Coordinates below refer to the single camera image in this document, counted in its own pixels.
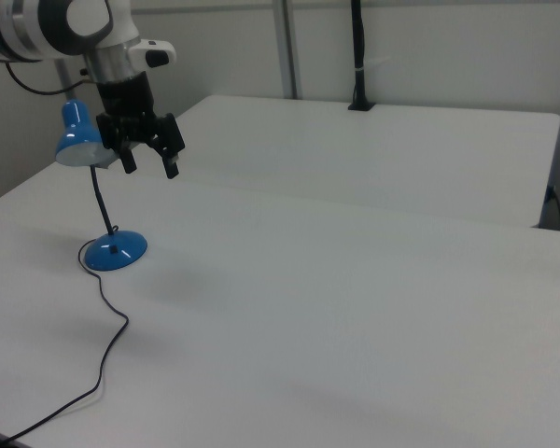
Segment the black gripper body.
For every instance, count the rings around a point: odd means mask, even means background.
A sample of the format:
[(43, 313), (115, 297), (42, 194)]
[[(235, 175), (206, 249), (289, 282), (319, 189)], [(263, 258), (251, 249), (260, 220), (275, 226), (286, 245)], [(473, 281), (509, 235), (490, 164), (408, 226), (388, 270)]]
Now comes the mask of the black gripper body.
[(159, 117), (147, 73), (120, 82), (98, 83), (97, 88), (104, 106), (104, 112), (96, 117), (104, 147), (116, 153), (124, 142), (153, 147)]

